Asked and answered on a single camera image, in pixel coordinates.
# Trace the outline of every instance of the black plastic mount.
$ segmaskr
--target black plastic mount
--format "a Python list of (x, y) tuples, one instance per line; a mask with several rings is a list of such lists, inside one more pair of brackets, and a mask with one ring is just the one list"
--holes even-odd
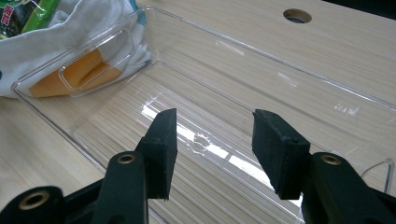
[(275, 113), (253, 115), (253, 152), (280, 199), (304, 195), (305, 223), (396, 223), (395, 198), (369, 188), (345, 159), (309, 154), (309, 142)]
[(66, 197), (56, 187), (27, 190), (3, 209), (0, 223), (148, 223), (148, 199), (169, 199), (176, 157), (177, 111), (169, 109), (135, 151), (110, 159), (105, 178)]

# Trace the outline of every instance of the wooden table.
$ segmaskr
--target wooden table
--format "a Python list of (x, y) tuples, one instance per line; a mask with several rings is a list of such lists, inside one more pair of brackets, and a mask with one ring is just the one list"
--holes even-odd
[[(396, 105), (396, 21), (319, 0), (140, 0)], [(284, 18), (299, 8), (312, 21)], [(26, 189), (73, 192), (103, 174), (21, 102), (0, 98), (0, 208)]]

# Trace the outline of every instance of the transparent plastic bin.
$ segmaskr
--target transparent plastic bin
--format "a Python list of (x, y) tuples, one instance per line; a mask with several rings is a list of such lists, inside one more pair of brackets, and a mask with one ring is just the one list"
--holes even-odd
[[(23, 83), (36, 74), (73, 50), (90, 52), (109, 37), (130, 32), (130, 23), (143, 13), (152, 57), (137, 73), (88, 94), (75, 88), (79, 97), (24, 94)], [(311, 142), (311, 153), (341, 155), (370, 187), (396, 194), (391, 172), (396, 107), (362, 91), (154, 7), (140, 9), (70, 52), (21, 78), (13, 89), (99, 168), (105, 170), (117, 152), (134, 150), (159, 111), (177, 109), (170, 200), (149, 201), (159, 222), (303, 222), (300, 202), (278, 199), (252, 153), (256, 108), (279, 114)]]

